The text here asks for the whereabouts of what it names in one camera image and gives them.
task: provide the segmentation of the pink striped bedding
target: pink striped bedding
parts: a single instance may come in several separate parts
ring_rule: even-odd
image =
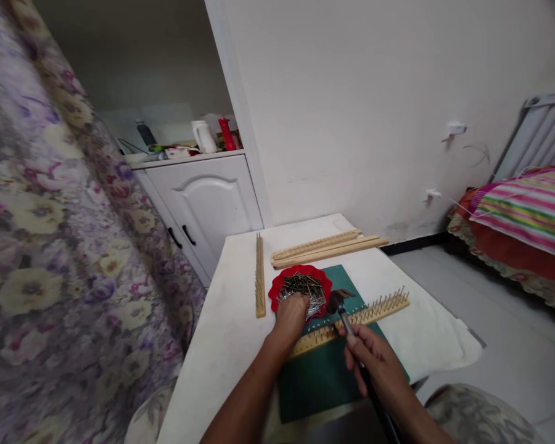
[[[481,188],[470,220],[555,255],[555,166]]]

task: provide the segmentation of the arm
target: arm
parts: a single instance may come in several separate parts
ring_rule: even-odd
[[[405,372],[389,343],[370,328],[353,325],[356,337],[347,337],[345,364],[353,370],[362,395],[368,391],[360,374],[362,361],[372,379],[372,386],[389,415],[409,441],[417,444],[452,444],[452,439],[434,422],[407,382]],[[342,329],[339,334],[345,336]]]
[[[203,435],[200,444],[259,442],[271,391],[282,365],[302,335],[308,296],[295,294],[277,311],[276,325]]]

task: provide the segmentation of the purple floral fabric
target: purple floral fabric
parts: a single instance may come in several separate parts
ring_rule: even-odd
[[[113,443],[204,289],[28,0],[0,1],[0,443]]]

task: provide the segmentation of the cabinet handle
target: cabinet handle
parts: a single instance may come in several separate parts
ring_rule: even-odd
[[[175,234],[173,233],[173,229],[172,228],[168,228],[168,233],[171,235],[171,237],[173,238],[175,244],[177,245],[177,247],[179,247],[181,250],[183,249],[183,246],[181,245],[181,243],[177,240],[177,238],[175,237]]]
[[[187,238],[189,239],[189,242],[191,242],[191,245],[197,245],[195,241],[191,239],[191,236],[189,235],[189,231],[187,231],[187,225],[183,225],[183,231],[185,232],[185,236],[187,236]]]

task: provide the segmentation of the white wall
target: white wall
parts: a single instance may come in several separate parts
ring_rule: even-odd
[[[441,231],[449,202],[425,190],[486,183],[523,101],[555,92],[555,0],[207,1],[276,224],[342,212],[394,242]],[[447,147],[451,120],[471,127]],[[472,167],[475,142],[490,164]]]
[[[204,0],[35,0],[98,111],[232,113]]]

